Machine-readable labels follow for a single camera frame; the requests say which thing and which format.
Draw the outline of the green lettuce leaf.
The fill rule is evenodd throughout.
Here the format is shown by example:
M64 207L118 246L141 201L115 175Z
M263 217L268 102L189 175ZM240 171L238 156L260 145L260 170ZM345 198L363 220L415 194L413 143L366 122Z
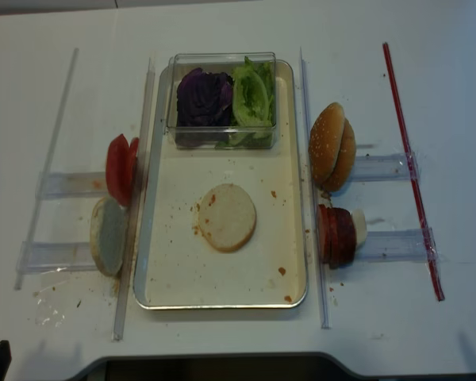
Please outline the green lettuce leaf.
M232 113L239 126L273 126L273 69L272 62L254 62L248 56L242 65L232 69Z

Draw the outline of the red sliced meat patties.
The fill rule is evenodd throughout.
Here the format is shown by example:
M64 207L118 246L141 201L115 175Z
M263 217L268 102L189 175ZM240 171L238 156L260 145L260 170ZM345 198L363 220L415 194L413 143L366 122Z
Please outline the red sliced meat patties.
M351 213L343 208L317 207L319 257L330 269L350 265L357 249L357 233Z

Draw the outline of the rear tomato slice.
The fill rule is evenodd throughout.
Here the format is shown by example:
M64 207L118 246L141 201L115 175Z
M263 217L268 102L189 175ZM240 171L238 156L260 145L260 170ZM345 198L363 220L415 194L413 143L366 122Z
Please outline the rear tomato slice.
M136 170L136 159L137 159L137 152L139 147L139 138L134 137L129 145L126 161L125 161L125 185L128 194L128 198L131 199L132 197L132 187L133 187L133 180Z

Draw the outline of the tomato slice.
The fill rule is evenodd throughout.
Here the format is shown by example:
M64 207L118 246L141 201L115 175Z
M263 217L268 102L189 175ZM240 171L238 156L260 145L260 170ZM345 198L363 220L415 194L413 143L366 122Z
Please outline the tomato slice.
M128 206L130 189L125 178L125 169L129 143L123 134L113 139L109 144L106 156L106 186L109 195L119 205Z
M134 137L129 145L126 161L125 161L125 185L128 194L128 198L131 199L132 197L132 187L133 187L133 180L136 170L136 159L137 159L137 152L139 147L139 138Z

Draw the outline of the white cheese slice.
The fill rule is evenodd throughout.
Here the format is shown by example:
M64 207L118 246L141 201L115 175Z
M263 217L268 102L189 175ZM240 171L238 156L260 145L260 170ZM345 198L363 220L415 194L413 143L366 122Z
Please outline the white cheese slice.
M367 223L364 212L361 209L353 210L351 219L355 228L356 249L359 250L367 239Z

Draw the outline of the front tomato slice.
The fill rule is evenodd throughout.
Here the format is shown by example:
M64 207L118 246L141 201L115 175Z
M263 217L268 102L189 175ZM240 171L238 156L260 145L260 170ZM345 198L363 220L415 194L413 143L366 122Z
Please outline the front tomato slice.
M125 178L125 169L129 143L123 134L113 139L109 144L106 156L106 186L109 195L119 205L128 206L130 189Z

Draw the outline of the clear plastic container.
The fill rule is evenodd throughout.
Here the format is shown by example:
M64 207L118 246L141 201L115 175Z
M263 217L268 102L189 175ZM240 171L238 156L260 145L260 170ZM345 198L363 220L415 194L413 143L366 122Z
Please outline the clear plastic container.
M274 65L273 126L242 127L231 114L231 125L218 127L178 127L177 89L183 77L196 67L211 73L225 72L232 78L232 69L244 63L248 56L254 62L270 61ZM179 53L172 57L168 66L169 87L167 96L165 129L172 135L178 148L214 149L269 149L274 144L277 125L276 56L273 52L237 53Z

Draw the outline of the plain bun top behind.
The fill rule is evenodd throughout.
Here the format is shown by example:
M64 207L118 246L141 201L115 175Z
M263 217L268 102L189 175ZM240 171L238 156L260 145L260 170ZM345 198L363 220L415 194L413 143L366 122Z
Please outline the plain bun top behind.
M325 181L324 188L329 192L337 192L347 181L355 162L355 133L348 119L344 121L344 133L340 145L336 166L330 177Z

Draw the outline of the white bun half left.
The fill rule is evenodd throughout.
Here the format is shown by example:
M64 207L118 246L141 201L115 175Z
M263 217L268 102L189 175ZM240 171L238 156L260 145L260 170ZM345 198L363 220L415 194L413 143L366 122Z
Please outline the white bun half left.
M114 198L101 198L90 219L90 254L105 276L118 275L123 264L127 213Z

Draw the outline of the clear holder upper right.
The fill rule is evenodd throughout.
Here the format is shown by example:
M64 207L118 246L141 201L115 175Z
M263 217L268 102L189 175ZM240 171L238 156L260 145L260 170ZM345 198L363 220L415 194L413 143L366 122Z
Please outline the clear holder upper right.
M410 181L417 179L416 157L412 153L386 156L357 156L349 180L352 182Z

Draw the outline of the clear holder lower right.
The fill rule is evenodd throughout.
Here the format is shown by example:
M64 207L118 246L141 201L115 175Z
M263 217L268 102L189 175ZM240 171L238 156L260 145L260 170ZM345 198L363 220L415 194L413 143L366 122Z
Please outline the clear holder lower right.
M428 229L369 232L355 261L428 262L438 260L433 233Z

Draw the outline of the clear rail right of tray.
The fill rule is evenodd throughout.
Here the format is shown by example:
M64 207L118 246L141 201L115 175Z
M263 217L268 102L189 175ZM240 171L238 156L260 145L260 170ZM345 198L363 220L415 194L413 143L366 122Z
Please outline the clear rail right of tray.
M302 48L299 48L299 67L300 67L300 81L301 81L301 107L302 107L302 116L305 126L305 132L307 135L306 140L309 140L309 132L311 128L310 120L310 110L309 110L309 91L307 83L307 64L303 58ZM307 160L308 168L308 181L309 181L309 192L310 192L310 206L311 212L313 215L314 223L314 260L316 262L316 278L317 278L317 293L318 293L318 306L321 319L321 328L328 330L331 329L330 315L328 312L328 297L327 297L327 282L325 278L324 264L320 258L320 242L319 242L319 231L317 228L317 207L318 207L318 192L317 188L314 185L312 180L312 171L309 167L309 160Z

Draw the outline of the clear rail left of tray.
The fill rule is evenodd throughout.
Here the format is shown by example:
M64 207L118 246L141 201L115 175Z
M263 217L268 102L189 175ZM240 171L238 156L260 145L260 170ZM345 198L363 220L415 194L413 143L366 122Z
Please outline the clear rail left of tray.
M132 182L132 199L129 208L128 229L125 236L125 247L119 290L117 294L117 304L113 323L112 341L123 340L125 331L125 318L127 312L129 288L132 278L132 265L136 250L136 233L140 225L141 196L144 182L145 162L148 154L148 136L150 130L150 119L152 114L152 99L155 86L155 62L157 52L153 51L149 56L148 70L144 86L144 102L141 114L139 145L136 156L136 166Z

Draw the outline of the red plastic rail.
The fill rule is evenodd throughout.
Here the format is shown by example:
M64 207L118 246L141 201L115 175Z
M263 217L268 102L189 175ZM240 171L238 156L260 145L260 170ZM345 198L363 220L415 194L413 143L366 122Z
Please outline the red plastic rail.
M420 191L420 176L417 166L417 160L414 154L414 151L411 148L409 141L409 135L405 124L405 117L403 114L403 109L401 106L401 99L398 91L397 81L393 68L393 61L390 53L390 47L387 42L382 43L383 55L386 62L386 69L388 73L388 78L390 81L390 89L393 97L393 103L395 106L395 111L397 115L397 123L399 126L401 141L404 149L404 153L407 159L407 165L409 169L410 181L413 189L413 197L416 204L416 212L420 222L420 228L423 236L424 250L427 257L428 272L432 281L432 287L438 302L445 300L445 295L443 292L442 284L440 281L440 273L437 263L437 250L436 243L434 240L433 232L431 227L428 224L426 217L424 203L422 199L422 194Z

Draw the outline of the clear rail far left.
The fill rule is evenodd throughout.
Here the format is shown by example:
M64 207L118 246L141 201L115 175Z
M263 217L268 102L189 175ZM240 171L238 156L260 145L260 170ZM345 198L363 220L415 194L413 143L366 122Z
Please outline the clear rail far left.
M19 267L27 263L32 253L33 238L35 237L36 227L37 227L39 216L40 216L40 207L44 197L44 187L46 185L48 175L51 170L52 161L53 161L54 153L56 150L56 143L60 134L65 107L67 104L67 99L71 90L71 81L75 73L75 67L76 67L78 58L79 58L79 48L74 48L73 53L71 55L71 62L67 71L67 78L63 85L63 91L59 101L59 107L57 110L56 120L52 130L52 135L50 138L47 155L44 160L44 166L40 173L40 179L36 188L36 196L35 196L32 217L29 223L29 230L28 230L25 242L21 246L20 256L18 257L17 268L16 268L17 274L16 274L14 285L13 285L13 289L15 291L19 291L23 285L24 274L20 272Z

